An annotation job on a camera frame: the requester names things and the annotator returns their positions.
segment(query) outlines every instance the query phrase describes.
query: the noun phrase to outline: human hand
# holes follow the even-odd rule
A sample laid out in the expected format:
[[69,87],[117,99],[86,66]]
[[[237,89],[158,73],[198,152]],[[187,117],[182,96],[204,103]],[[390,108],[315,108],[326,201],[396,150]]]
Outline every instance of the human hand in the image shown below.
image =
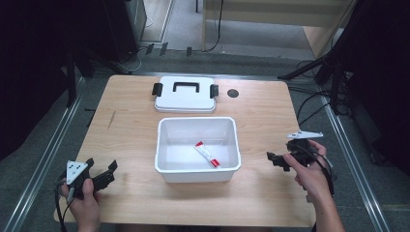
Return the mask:
[[[309,140],[309,144],[317,150],[317,154],[323,157],[326,156],[326,147],[313,140]],[[307,195],[313,204],[318,199],[332,197],[326,177],[323,175],[322,168],[317,162],[305,167],[299,164],[290,154],[283,155],[283,158],[296,171],[295,181],[307,190]],[[322,157],[317,156],[317,159],[323,166],[327,165]]]
[[[69,187],[64,184],[61,187],[63,196],[68,197]],[[75,198],[70,204],[70,211],[72,212],[78,226],[78,232],[95,232],[99,231],[100,227],[100,207],[98,200],[100,195],[94,194],[94,185],[91,179],[86,179],[82,186],[84,199]]]

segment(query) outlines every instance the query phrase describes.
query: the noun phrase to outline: white plastic bin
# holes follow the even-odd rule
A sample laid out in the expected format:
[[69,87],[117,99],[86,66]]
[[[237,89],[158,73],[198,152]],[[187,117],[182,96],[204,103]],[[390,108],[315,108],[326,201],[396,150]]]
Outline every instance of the white plastic bin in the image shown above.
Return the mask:
[[[221,168],[202,157],[202,141]],[[230,117],[164,118],[159,122],[155,168],[168,183],[229,181],[241,166],[235,121]]]

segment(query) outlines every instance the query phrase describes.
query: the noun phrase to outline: black handle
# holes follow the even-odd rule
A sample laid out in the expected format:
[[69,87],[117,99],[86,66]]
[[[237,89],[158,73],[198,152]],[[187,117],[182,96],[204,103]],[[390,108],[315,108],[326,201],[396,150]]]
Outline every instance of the black handle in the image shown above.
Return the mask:
[[177,92],[177,86],[194,86],[195,87],[195,92],[199,93],[199,84],[198,83],[192,83],[192,82],[175,82],[174,83],[174,88],[172,89],[173,92]]

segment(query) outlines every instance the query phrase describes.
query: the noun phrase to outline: wooden table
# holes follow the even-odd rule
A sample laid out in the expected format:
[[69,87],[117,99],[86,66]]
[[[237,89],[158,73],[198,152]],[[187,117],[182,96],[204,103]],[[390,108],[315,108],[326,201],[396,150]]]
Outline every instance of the wooden table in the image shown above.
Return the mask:
[[[159,77],[112,76],[78,154],[93,158],[91,176],[117,160],[115,181],[101,191],[102,222],[221,226],[309,227],[313,206],[266,152],[286,152],[286,134],[298,130],[287,86],[279,81],[216,79],[213,114],[159,113],[151,95]],[[227,96],[229,89],[238,98]],[[230,116],[237,124],[242,166],[229,182],[167,184],[154,168],[158,122],[175,116]],[[67,206],[61,200],[62,208]],[[73,221],[67,215],[66,221]]]

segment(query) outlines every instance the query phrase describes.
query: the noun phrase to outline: table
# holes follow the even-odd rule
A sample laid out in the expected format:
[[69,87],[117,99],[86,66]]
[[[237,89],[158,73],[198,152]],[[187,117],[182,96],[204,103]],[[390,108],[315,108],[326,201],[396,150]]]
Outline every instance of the table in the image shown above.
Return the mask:
[[[304,26],[317,58],[348,20],[355,4],[356,0],[224,0],[222,20]],[[206,43],[206,20],[219,18],[220,0],[204,0],[202,50]]]
[[[279,81],[215,79],[213,114],[159,113],[154,76],[111,76],[77,161],[93,158],[91,176],[116,159],[115,181],[102,190],[102,222],[220,226],[310,227],[314,208],[266,152],[286,152],[298,124],[287,85]],[[238,98],[227,91],[236,89]],[[236,121],[242,166],[229,182],[167,184],[154,167],[158,122],[175,116],[230,116]],[[64,209],[67,204],[60,201]],[[66,221],[73,221],[67,215]]]

